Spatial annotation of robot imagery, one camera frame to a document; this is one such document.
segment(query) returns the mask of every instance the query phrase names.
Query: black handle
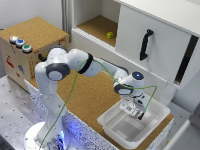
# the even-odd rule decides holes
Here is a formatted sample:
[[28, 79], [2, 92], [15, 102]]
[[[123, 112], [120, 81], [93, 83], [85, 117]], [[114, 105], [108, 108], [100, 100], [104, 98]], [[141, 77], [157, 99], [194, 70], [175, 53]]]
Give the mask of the black handle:
[[39, 54], [38, 55], [38, 58], [42, 61], [42, 62], [45, 62], [47, 60], [47, 57], [43, 57], [42, 54]]
[[147, 33], [145, 34], [145, 36], [143, 38], [142, 48], [141, 48], [141, 52], [140, 52], [140, 60], [141, 61], [148, 57], [148, 55], [145, 52], [147, 49], [148, 37], [151, 36], [152, 34], [153, 34], [153, 31], [148, 29]]

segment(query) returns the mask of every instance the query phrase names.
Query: shelf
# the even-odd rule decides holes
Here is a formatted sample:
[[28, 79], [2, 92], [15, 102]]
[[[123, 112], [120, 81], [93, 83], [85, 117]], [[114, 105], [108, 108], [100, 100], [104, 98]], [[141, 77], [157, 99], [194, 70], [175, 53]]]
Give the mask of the shelf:
[[[118, 23], [103, 16], [97, 16], [94, 19], [78, 25], [77, 28], [115, 47]], [[107, 38], [108, 32], [114, 33], [113, 39]]]

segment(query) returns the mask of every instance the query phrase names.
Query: cable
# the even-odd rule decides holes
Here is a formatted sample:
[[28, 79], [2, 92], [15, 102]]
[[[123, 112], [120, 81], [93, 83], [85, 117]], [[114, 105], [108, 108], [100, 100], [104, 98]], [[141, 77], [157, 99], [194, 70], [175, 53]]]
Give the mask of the cable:
[[[65, 105], [66, 105], [67, 102], [69, 101], [69, 99], [70, 99], [70, 97], [71, 97], [71, 95], [72, 95], [72, 92], [73, 92], [73, 90], [74, 90], [74, 86], [75, 86], [75, 84], [76, 84], [76, 79], [77, 79], [77, 76], [78, 76], [78, 74], [79, 74], [78, 72], [79, 72], [79, 70], [81, 69], [82, 65], [83, 65], [87, 60], [88, 60], [88, 59], [84, 60], [84, 61], [80, 64], [79, 69], [78, 69], [77, 72], [76, 72], [75, 79], [74, 79], [74, 83], [73, 83], [73, 85], [72, 85], [72, 89], [71, 89], [71, 91], [70, 91], [70, 94], [69, 94], [67, 100], [65, 101], [65, 104], [63, 105], [63, 107], [62, 107], [62, 109], [61, 109], [61, 111], [60, 111], [58, 117], [56, 118], [56, 121], [53, 123], [53, 125], [51, 126], [51, 128], [49, 129], [49, 131], [46, 133], [44, 139], [42, 140], [42, 143], [41, 143], [41, 145], [40, 145], [40, 148], [42, 147], [42, 145], [43, 145], [43, 143], [44, 143], [46, 137], [47, 137], [48, 134], [49, 134], [49, 132], [52, 130], [52, 128], [54, 127], [54, 125], [57, 123], [57, 121], [58, 121], [58, 119], [59, 119], [59, 117], [60, 117], [60, 115], [61, 115], [63, 109], [65, 108]], [[94, 61], [97, 62], [99, 65], [101, 65], [101, 66], [108, 72], [108, 74], [115, 80], [115, 82], [117, 82], [118, 84], [120, 84], [120, 85], [123, 86], [123, 87], [129, 88], [129, 89], [146, 89], [146, 88], [155, 87], [154, 92], [153, 92], [153, 94], [151, 95], [151, 98], [149, 99], [149, 102], [148, 102], [148, 104], [147, 104], [147, 106], [146, 106], [146, 108], [145, 108], [145, 110], [144, 110], [144, 112], [143, 112], [143, 114], [142, 114], [142, 117], [143, 117], [143, 116], [144, 116], [144, 113], [145, 113], [146, 110], [147, 110], [147, 107], [149, 106], [149, 103], [151, 102], [151, 99], [153, 98], [153, 96], [154, 96], [154, 94], [155, 94], [155, 92], [156, 92], [157, 86], [147, 86], [147, 87], [142, 87], [142, 88], [131, 88], [131, 87], [125, 86], [125, 85], [119, 83], [119, 82], [113, 77], [113, 75], [108, 71], [108, 69], [107, 69], [103, 64], [101, 64], [99, 61], [97, 61], [97, 60], [95, 60], [95, 59], [94, 59]]]

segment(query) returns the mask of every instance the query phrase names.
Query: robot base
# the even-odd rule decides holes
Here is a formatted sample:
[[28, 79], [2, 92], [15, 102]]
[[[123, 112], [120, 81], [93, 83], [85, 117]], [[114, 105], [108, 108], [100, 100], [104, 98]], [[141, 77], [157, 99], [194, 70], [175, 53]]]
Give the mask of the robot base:
[[[26, 132], [24, 138], [24, 150], [39, 150], [39, 146], [36, 144], [34, 138], [36, 137], [37, 133], [40, 131], [43, 125], [44, 122], [37, 123]], [[65, 141], [67, 141], [66, 145], [69, 145], [70, 139], [68, 137], [65, 137]], [[49, 150], [49, 148], [41, 148], [40, 150]]]

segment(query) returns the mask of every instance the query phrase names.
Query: white wall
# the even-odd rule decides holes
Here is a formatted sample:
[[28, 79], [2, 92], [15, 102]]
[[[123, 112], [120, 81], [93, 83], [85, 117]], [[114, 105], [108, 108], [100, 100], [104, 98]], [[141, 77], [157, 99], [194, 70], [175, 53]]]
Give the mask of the white wall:
[[192, 112], [196, 108], [200, 102], [200, 71], [183, 89], [178, 90], [173, 102], [189, 112]]
[[61, 0], [0, 0], [0, 29], [36, 16], [62, 29]]

